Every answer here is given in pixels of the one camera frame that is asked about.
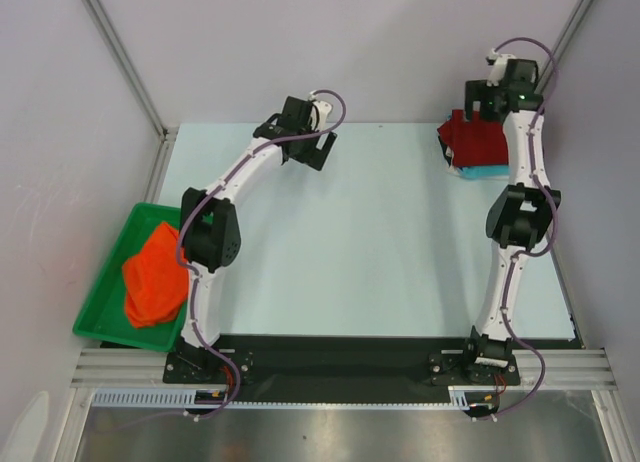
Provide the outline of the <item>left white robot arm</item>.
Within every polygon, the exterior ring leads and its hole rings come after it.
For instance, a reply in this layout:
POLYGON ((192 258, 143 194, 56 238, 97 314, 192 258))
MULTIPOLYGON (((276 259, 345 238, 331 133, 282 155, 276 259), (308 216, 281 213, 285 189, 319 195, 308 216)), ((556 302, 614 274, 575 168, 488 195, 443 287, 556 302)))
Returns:
POLYGON ((181 340, 195 348, 185 367, 197 380, 210 381, 221 369, 220 356, 208 347, 220 337, 222 284, 241 249, 239 205, 263 177, 288 161, 320 171, 345 115, 344 100, 329 89, 305 99, 289 96, 280 112, 254 130, 248 147, 221 177, 204 189, 184 192, 176 257, 189 273, 189 291, 181 340))

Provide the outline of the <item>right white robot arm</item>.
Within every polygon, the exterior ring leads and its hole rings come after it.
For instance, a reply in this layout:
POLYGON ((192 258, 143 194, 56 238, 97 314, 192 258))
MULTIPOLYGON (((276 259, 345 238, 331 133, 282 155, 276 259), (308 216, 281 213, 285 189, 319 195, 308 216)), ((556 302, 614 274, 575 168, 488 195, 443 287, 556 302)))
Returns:
POLYGON ((465 86, 465 116, 479 104, 479 117, 501 124, 508 154, 508 184, 489 209, 485 232, 492 259, 485 301, 465 342, 461 370, 473 383, 484 383, 515 365, 512 315, 528 260, 545 255, 553 242, 536 251, 557 229, 561 192, 546 174, 542 128, 544 98, 536 92, 538 64, 511 54, 492 53, 485 80, 465 86))

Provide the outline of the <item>dark red t-shirt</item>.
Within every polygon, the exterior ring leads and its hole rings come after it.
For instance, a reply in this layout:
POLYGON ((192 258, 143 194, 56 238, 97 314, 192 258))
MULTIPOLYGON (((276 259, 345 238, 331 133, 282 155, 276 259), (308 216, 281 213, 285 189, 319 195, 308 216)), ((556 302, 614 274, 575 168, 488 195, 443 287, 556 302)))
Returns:
POLYGON ((508 165, 506 139, 499 122, 485 121, 479 113, 466 122, 464 111, 454 109, 437 128, 441 138, 454 151, 456 167, 508 165))

